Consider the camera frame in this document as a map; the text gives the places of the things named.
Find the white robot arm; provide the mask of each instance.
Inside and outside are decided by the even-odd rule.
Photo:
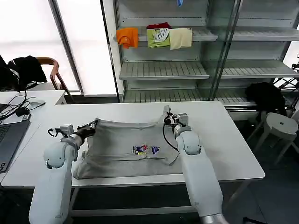
[[[188,126],[188,115],[165,110],[164,122],[173,127],[191,205],[203,224],[228,224],[222,215],[223,195],[214,168],[198,135]]]
[[[31,224],[62,224],[66,220],[71,197],[71,166],[84,139],[94,134],[95,124],[83,126],[76,133],[67,131],[66,134],[59,129],[64,138],[44,151],[46,166],[34,189],[29,211]]]

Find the orange cloth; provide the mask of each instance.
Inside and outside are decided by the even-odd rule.
[[[116,31],[116,40],[124,48],[138,48],[138,28],[123,28]]]

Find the printed graphic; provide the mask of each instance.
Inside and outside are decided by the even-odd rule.
[[[145,154],[156,154],[159,152],[160,147],[159,146],[148,146],[146,144],[142,146],[133,146],[133,153],[135,155],[145,155]]]

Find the wooden chair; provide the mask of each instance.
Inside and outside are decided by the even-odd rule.
[[[41,65],[43,65],[43,64],[53,65],[53,69],[52,69],[52,72],[50,74],[50,79],[51,79],[51,82],[54,86],[54,89],[55,90],[63,89],[70,96],[71,100],[74,102],[74,98],[72,97],[69,89],[66,87],[63,79],[61,78],[61,76],[58,72],[58,68],[59,68],[58,62],[56,60],[50,58],[50,57],[37,57],[37,60],[39,61],[39,63]],[[60,81],[61,86],[59,86],[57,84],[56,79],[55,79],[56,77]]]

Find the desk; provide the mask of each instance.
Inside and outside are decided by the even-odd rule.
[[[22,188],[32,188],[36,185],[42,170],[46,169],[43,161],[45,147],[60,141],[60,138],[53,138],[48,135],[47,130],[51,127],[73,124],[76,128],[91,122],[95,117],[118,122],[152,122],[157,121],[162,115],[165,105],[169,105],[173,113],[186,112],[189,115],[189,125],[201,136],[202,144],[220,182],[244,182],[245,184],[239,189],[241,191],[249,181],[264,178],[264,171],[219,101],[89,104],[56,105],[51,108],[49,119],[40,126],[38,132],[35,133],[3,179],[1,185],[3,187]],[[81,150],[87,150],[86,142]],[[185,181],[182,174],[73,179],[72,182],[73,186],[78,188],[183,183]]]
[[[54,107],[57,104],[65,103],[64,99],[64,90],[58,90],[58,91],[27,91],[27,98],[29,97],[36,97],[38,99],[42,99],[46,102],[45,105],[36,108],[34,110],[31,110],[31,117],[30,117],[30,125],[28,127],[28,130],[26,131],[26,134],[24,135],[17,151],[15,152],[14,158],[12,162],[10,163],[8,170],[11,168],[12,164],[16,160],[16,158],[20,155],[24,147],[27,145],[29,140],[32,138],[34,133],[37,131],[37,129],[40,126],[41,120],[44,117],[47,117],[47,112],[50,110],[50,108]],[[18,93],[18,92],[0,92],[0,103],[5,104],[8,103],[14,96],[16,95],[24,95],[24,92]],[[4,178],[6,173],[0,173],[0,182]]]

